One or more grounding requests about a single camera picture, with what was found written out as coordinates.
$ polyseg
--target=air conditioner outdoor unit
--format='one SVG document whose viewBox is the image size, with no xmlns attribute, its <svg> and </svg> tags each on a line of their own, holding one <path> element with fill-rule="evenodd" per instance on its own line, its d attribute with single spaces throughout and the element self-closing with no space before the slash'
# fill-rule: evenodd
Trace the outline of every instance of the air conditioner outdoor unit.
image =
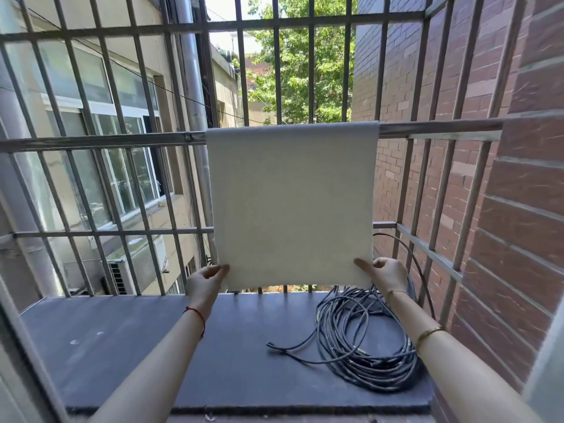
<svg viewBox="0 0 564 423">
<path fill-rule="evenodd" d="M 169 266 L 169 259 L 166 256 L 165 241 L 162 235 L 153 238 L 155 244 L 155 253 L 159 261 L 159 270 L 162 273 Z M 149 241 L 146 237 L 131 239 L 127 243 L 129 252 L 131 253 L 131 262 L 137 276 L 139 289 L 143 292 L 157 278 L 151 250 L 149 249 Z M 117 293 L 121 295 L 135 294 L 135 287 L 131 277 L 131 270 L 125 257 L 123 248 L 118 249 L 108 256 L 108 264 L 113 280 L 117 286 Z"/>
</svg>

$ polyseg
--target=red string bracelet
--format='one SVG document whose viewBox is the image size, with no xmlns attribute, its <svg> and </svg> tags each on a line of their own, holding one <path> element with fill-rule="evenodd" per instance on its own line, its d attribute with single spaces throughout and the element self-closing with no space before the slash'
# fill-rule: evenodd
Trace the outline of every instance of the red string bracelet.
<svg viewBox="0 0 564 423">
<path fill-rule="evenodd" d="M 202 316 L 202 314 L 200 313 L 200 311 L 198 309 L 190 307 L 190 306 L 186 307 L 186 310 L 184 310 L 184 312 L 182 312 L 182 314 L 186 313 L 188 310 L 194 310 L 194 312 L 196 312 L 198 314 L 198 316 L 202 320 L 202 323 L 204 324 L 204 328 L 202 329 L 202 335 L 200 337 L 200 339 L 202 339 L 204 337 L 204 333 L 206 332 L 206 320 L 204 319 L 204 317 Z"/>
</svg>

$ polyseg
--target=forearm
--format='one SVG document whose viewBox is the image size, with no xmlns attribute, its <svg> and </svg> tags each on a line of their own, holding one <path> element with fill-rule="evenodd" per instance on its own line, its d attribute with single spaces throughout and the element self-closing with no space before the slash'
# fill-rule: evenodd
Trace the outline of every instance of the forearm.
<svg viewBox="0 0 564 423">
<path fill-rule="evenodd" d="M 164 422 L 184 380 L 203 322 L 187 311 L 90 419 L 104 422 Z"/>
<path fill-rule="evenodd" d="M 390 306 L 414 343 L 425 331 L 439 326 L 407 294 L 392 293 Z M 541 422 L 505 380 L 449 333 L 431 334 L 418 352 L 461 423 Z"/>
</svg>

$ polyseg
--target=bright sky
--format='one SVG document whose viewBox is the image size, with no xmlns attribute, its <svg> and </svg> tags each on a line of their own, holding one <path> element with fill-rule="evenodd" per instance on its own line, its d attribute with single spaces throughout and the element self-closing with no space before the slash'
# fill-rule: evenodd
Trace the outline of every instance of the bright sky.
<svg viewBox="0 0 564 423">
<path fill-rule="evenodd" d="M 208 8 L 208 16 L 211 21 L 234 21 L 235 17 L 235 0 L 206 0 L 206 7 Z M 243 19 L 253 19 L 253 16 L 248 14 L 249 0 L 241 0 L 241 12 Z M 232 50 L 236 53 L 239 52 L 239 45 L 237 44 L 237 33 L 224 32 L 224 33 L 210 33 L 211 43 L 216 48 L 224 50 Z M 245 53 L 256 53 L 261 50 L 260 44 L 249 34 L 244 33 Z"/>
</svg>

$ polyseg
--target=white towel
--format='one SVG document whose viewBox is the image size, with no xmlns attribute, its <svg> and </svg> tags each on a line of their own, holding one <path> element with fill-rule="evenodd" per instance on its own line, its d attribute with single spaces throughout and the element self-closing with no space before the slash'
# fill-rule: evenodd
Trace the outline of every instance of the white towel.
<svg viewBox="0 0 564 423">
<path fill-rule="evenodd" d="M 206 131 L 214 238 L 230 290 L 370 287 L 378 123 Z"/>
</svg>

